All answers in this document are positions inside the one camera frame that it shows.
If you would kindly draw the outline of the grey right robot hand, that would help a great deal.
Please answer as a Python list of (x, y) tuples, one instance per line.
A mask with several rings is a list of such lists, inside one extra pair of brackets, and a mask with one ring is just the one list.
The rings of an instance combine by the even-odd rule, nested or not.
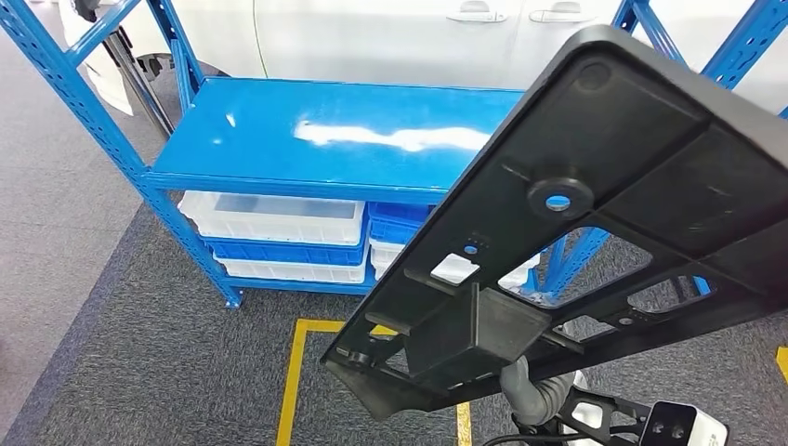
[(529, 363), (524, 356), (502, 370), (499, 382), (512, 414), (521, 424), (539, 426), (545, 422), (545, 399), (530, 379)]

